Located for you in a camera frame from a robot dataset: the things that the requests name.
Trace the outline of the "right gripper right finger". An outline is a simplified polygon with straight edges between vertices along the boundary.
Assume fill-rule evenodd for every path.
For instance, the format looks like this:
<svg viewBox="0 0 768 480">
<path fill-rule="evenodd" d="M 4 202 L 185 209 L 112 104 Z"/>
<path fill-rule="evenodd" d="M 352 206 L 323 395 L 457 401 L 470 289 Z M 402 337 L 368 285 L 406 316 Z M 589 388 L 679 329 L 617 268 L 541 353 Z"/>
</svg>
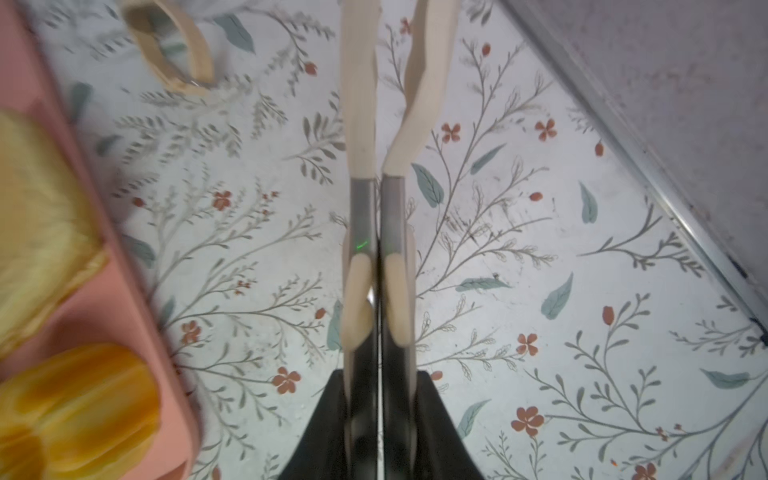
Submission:
<svg viewBox="0 0 768 480">
<path fill-rule="evenodd" d="M 414 478 L 422 480 L 482 480 L 466 450 L 430 375 L 417 372 L 417 453 Z"/>
</svg>

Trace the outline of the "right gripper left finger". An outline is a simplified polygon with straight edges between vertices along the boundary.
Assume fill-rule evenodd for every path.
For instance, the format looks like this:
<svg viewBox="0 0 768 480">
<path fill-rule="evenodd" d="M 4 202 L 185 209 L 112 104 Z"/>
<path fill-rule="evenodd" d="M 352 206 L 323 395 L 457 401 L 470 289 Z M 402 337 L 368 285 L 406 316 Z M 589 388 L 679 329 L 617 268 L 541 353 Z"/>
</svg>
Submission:
<svg viewBox="0 0 768 480">
<path fill-rule="evenodd" d="M 341 370 L 335 370 L 279 480 L 348 478 L 345 453 L 346 398 Z"/>
</svg>

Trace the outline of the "golden bundt bread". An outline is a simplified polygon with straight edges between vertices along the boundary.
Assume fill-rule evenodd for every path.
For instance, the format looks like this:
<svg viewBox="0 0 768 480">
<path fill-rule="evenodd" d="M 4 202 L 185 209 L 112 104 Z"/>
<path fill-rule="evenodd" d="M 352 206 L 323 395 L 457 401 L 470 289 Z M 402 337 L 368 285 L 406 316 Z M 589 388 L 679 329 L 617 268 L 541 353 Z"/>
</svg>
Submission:
<svg viewBox="0 0 768 480">
<path fill-rule="evenodd" d="M 160 394 L 131 350 L 83 345 L 1 384 L 4 479 L 119 479 L 160 428 Z"/>
</svg>

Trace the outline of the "triangular toast bread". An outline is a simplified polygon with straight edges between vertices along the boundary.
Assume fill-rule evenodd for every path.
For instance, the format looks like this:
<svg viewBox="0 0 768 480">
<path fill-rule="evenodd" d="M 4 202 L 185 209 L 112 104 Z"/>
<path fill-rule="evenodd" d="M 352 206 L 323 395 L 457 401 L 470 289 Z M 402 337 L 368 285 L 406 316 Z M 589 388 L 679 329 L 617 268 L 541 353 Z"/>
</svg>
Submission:
<svg viewBox="0 0 768 480">
<path fill-rule="evenodd" d="M 35 335 L 107 255 L 89 199 L 31 117 L 1 113 L 1 355 Z"/>
</svg>

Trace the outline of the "pink plastic tray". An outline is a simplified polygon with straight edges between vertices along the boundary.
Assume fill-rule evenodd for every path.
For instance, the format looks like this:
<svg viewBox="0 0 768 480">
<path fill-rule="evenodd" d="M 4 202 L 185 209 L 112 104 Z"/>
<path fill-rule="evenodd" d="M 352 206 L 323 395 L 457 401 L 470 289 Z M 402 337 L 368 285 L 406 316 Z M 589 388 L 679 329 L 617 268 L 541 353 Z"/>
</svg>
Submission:
<svg viewBox="0 0 768 480">
<path fill-rule="evenodd" d="M 183 479 L 196 419 L 11 1 L 1 5 L 1 475 Z"/>
</svg>

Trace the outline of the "tape roll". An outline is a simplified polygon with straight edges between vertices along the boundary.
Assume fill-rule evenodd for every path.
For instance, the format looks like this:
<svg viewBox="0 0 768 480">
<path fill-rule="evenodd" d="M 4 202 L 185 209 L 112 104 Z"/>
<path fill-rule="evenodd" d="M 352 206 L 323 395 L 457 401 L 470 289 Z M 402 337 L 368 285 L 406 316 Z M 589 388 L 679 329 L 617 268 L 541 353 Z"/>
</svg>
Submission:
<svg viewBox="0 0 768 480">
<path fill-rule="evenodd" d="M 169 92 L 205 96 L 215 84 L 207 40 L 174 1 L 126 0 L 120 13 L 150 71 Z"/>
</svg>

